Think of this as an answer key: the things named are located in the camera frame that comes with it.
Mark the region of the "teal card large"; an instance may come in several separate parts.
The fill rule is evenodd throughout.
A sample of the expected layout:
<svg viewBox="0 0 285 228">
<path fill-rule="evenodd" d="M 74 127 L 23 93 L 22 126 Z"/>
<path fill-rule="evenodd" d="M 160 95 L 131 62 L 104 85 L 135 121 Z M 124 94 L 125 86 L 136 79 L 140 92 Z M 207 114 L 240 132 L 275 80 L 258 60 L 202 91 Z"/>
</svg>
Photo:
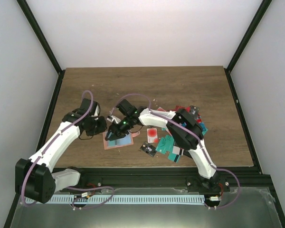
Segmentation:
<svg viewBox="0 0 285 228">
<path fill-rule="evenodd" d="M 156 151 L 162 154 L 168 153 L 168 159 L 178 163 L 181 157 L 181 149 L 178 147 L 172 136 L 162 137 L 156 147 Z"/>
</svg>

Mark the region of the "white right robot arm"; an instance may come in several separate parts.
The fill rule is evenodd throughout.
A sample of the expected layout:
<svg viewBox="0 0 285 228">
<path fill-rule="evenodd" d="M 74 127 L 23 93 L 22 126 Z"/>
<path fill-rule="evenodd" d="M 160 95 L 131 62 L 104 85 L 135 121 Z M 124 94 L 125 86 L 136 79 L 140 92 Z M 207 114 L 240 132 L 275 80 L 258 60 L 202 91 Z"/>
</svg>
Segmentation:
<svg viewBox="0 0 285 228">
<path fill-rule="evenodd" d="M 105 137 L 107 141 L 124 138 L 136 125 L 166 128 L 178 147 L 188 151 L 194 160 L 203 189 L 213 191 L 219 185 L 217 167 L 207 152 L 202 127 L 185 109 L 158 111 L 144 106 L 136 108 L 126 99 L 113 109 L 118 109 L 124 118 L 120 120 L 113 115 L 113 110 L 110 112 L 107 117 L 111 122 Z"/>
</svg>

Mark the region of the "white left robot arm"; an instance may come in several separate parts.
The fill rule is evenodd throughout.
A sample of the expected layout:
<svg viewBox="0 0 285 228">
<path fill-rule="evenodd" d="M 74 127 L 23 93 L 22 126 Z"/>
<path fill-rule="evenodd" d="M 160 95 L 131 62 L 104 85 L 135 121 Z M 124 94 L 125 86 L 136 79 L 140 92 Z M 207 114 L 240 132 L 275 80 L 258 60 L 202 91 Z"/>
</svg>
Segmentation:
<svg viewBox="0 0 285 228">
<path fill-rule="evenodd" d="M 92 138 L 106 130 L 106 120 L 100 115 L 100 104 L 84 98 L 79 108 L 67 113 L 53 136 L 29 159 L 19 159 L 15 166 L 15 192 L 26 198 L 47 203 L 54 193 L 68 187 L 78 192 L 87 188 L 87 179 L 80 172 L 68 168 L 53 169 L 82 133 Z"/>
</svg>

